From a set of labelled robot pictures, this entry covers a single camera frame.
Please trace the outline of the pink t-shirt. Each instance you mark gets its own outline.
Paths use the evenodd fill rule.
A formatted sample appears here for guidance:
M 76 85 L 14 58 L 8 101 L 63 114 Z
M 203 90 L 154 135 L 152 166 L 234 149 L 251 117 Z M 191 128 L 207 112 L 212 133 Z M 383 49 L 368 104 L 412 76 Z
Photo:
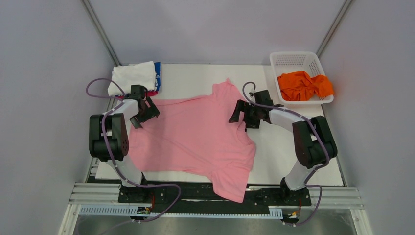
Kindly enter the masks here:
M 186 99 L 157 99 L 157 118 L 129 134 L 129 155 L 142 172 L 180 171 L 208 178 L 215 194 L 241 203 L 256 145 L 241 118 L 229 122 L 242 95 L 230 80 Z

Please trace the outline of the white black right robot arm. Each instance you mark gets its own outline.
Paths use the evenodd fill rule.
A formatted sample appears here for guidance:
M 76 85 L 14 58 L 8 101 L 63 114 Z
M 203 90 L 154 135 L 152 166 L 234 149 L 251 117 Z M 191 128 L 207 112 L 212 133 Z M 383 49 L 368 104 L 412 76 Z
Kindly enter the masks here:
M 306 184 L 315 172 L 338 155 L 336 143 L 325 117 L 306 117 L 281 104 L 274 104 L 267 90 L 252 96 L 255 101 L 237 101 L 229 122 L 242 119 L 246 128 L 257 129 L 263 121 L 293 134 L 297 160 L 289 174 L 282 178 L 278 193 L 281 201 L 290 205 L 305 195 Z

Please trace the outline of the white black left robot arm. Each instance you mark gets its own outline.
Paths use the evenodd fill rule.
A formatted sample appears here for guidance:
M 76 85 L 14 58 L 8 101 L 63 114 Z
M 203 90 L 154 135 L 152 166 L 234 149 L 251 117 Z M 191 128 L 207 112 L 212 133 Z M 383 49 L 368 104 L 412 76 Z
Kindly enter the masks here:
M 135 168 L 129 154 L 130 130 L 142 128 L 144 122 L 160 114 L 147 93 L 144 86 L 132 85 L 116 107 L 89 119 L 89 152 L 107 163 L 121 179 L 120 203 L 144 203 L 150 196 L 145 176 Z

